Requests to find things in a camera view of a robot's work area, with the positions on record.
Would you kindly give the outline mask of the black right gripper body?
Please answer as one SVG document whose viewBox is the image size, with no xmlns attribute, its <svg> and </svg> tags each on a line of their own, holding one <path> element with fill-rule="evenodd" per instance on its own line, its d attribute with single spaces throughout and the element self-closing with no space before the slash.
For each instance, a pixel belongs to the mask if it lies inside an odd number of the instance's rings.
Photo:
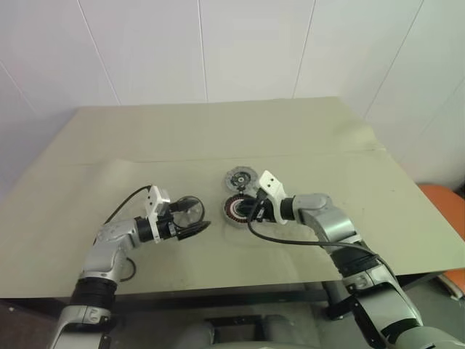
<svg viewBox="0 0 465 349">
<path fill-rule="evenodd" d="M 280 218 L 279 208 L 280 200 L 260 188 L 256 193 L 255 202 L 252 206 L 251 220 L 277 223 Z"/>
</svg>

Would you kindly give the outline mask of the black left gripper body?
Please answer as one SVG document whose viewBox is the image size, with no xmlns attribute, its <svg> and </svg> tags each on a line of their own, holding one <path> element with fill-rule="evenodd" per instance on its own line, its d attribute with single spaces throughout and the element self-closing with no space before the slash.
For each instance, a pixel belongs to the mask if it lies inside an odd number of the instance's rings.
<svg viewBox="0 0 465 349">
<path fill-rule="evenodd" d="M 157 216 L 157 229 L 161 240 L 168 240 L 170 238 L 180 240 L 179 229 L 174 224 L 174 216 L 169 210 Z"/>
</svg>

